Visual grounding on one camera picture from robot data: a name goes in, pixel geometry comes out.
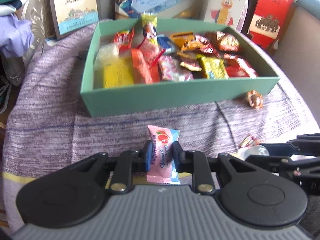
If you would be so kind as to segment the blue white biscuit packet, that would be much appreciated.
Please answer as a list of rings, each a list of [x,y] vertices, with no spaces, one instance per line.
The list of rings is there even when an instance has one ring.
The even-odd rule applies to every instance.
[[[157,35],[157,42],[165,50],[164,55],[169,55],[178,51],[178,48],[172,40],[164,34]]]

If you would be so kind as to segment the folded purple and teal clothes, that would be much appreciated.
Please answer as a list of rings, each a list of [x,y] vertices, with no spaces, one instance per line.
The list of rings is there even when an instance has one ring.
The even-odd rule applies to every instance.
[[[5,57],[22,57],[34,41],[32,23],[16,15],[27,2],[29,0],[1,0],[1,53]]]

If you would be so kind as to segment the yellow printed snack packet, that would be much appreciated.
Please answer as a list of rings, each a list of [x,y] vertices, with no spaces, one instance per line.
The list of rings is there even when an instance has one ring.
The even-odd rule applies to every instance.
[[[215,57],[199,56],[198,61],[207,79],[228,79],[224,61]]]

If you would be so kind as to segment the red foil snack packet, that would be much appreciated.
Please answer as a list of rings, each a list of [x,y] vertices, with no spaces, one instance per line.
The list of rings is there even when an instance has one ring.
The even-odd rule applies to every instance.
[[[221,57],[217,49],[210,43],[208,38],[199,34],[195,34],[195,41],[197,42],[197,52],[203,53],[205,55],[211,55],[217,58]]]

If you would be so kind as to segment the clear packet white rice cake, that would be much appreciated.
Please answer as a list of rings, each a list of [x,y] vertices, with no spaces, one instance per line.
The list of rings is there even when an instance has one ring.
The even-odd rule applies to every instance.
[[[99,48],[95,63],[94,70],[99,70],[106,65],[117,61],[119,58],[119,48],[116,43],[110,43]]]

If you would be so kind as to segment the orange-red snack packet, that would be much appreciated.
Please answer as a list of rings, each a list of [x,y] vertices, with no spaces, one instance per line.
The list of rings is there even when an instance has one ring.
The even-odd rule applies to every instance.
[[[148,64],[140,49],[131,49],[131,56],[135,84],[160,82],[157,64]]]

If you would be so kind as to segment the long orange silver snack packet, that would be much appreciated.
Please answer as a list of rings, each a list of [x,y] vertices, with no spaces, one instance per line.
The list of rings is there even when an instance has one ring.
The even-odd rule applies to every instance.
[[[242,57],[236,55],[227,54],[227,57],[223,59],[225,68],[229,66],[239,66],[243,68],[249,75],[251,79],[256,78],[259,74],[255,71],[254,68]]]

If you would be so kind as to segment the small round orange candy packet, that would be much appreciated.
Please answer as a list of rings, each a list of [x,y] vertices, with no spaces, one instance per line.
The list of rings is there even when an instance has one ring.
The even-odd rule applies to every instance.
[[[246,94],[246,101],[255,109],[261,109],[264,103],[263,96],[256,90],[249,91]]]

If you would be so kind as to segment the orange noodle snack bag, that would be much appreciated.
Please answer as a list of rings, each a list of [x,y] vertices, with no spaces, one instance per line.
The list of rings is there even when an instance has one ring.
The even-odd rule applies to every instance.
[[[240,42],[232,34],[222,31],[208,31],[204,36],[208,38],[210,43],[220,51],[243,51]]]

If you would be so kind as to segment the roly-poly duck toy box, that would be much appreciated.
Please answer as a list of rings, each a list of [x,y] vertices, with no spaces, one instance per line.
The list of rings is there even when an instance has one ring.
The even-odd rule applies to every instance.
[[[236,28],[246,2],[247,0],[207,0],[203,20]]]

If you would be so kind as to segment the red Skittles packet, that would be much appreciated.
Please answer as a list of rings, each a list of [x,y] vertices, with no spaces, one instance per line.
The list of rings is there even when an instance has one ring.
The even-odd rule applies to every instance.
[[[119,31],[114,35],[113,43],[115,43],[119,49],[119,53],[124,53],[131,49],[133,37],[135,35],[135,29]]]

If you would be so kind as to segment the red paper gift bag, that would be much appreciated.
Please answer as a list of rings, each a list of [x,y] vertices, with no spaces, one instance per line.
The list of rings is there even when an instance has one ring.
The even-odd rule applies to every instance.
[[[266,49],[278,36],[294,0],[258,0],[249,34],[252,41]]]

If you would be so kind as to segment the yellow Winsun packet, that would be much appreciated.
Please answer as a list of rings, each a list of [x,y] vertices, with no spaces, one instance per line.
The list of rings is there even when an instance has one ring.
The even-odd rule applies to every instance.
[[[132,59],[121,57],[103,68],[103,87],[114,88],[135,84]]]

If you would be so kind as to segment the yellow rabbit snack packet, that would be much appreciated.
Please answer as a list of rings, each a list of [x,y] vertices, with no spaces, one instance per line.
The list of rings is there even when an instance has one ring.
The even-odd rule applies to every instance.
[[[169,38],[181,51],[192,51],[201,48],[201,44],[193,32],[175,33],[171,34]]]

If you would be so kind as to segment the pink blue vitamin candy packet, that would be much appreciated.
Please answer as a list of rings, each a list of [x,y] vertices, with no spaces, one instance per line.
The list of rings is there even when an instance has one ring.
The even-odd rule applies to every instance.
[[[153,184],[180,185],[175,161],[172,156],[171,146],[177,142],[180,132],[176,129],[169,129],[148,125],[152,141],[152,154],[150,168],[146,178]]]

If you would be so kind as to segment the yellow stick candy packet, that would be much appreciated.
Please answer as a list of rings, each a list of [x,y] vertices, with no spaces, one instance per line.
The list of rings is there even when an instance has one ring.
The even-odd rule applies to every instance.
[[[158,45],[157,42],[157,15],[151,12],[144,12],[141,14],[141,21],[143,27],[144,37],[153,44]]]

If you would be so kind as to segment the clear jelly cup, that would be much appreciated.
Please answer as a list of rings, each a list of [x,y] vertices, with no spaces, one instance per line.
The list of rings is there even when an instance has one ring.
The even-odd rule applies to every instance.
[[[246,160],[250,155],[269,156],[268,150],[262,145],[239,148],[235,156],[241,160]]]

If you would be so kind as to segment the pineapple cake gift box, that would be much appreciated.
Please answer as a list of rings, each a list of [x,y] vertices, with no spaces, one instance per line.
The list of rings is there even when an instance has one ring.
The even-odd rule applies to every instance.
[[[98,0],[49,0],[58,40],[99,21]]]

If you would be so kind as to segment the pink patterned white packet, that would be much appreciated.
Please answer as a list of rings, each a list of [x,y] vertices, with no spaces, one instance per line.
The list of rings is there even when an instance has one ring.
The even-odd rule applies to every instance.
[[[180,62],[171,56],[162,56],[158,61],[161,81],[184,82],[193,80],[190,70],[181,67]]]

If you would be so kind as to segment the mint green cardboard box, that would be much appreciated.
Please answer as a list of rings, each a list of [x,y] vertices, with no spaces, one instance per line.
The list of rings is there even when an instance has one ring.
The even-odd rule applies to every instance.
[[[279,81],[274,62],[232,27],[160,18],[156,31],[153,45],[138,18],[97,24],[80,89],[92,117],[265,95]]]

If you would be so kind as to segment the clear packet pink cake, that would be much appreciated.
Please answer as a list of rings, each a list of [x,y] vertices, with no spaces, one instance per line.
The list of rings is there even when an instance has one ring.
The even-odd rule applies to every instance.
[[[159,58],[165,53],[165,49],[144,38],[137,47],[143,54],[144,59],[150,66],[157,64]]]

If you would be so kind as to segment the clear pink jelly pouch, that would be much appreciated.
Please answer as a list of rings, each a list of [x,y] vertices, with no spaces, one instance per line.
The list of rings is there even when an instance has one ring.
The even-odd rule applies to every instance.
[[[192,72],[202,71],[202,68],[195,56],[189,55],[180,51],[177,52],[177,56],[180,59],[181,67],[184,67]]]

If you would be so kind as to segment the small red packet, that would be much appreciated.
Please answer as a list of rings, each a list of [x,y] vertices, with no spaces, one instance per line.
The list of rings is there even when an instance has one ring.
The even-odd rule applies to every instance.
[[[239,66],[229,66],[226,67],[226,72],[231,77],[250,77],[250,75],[241,67]]]

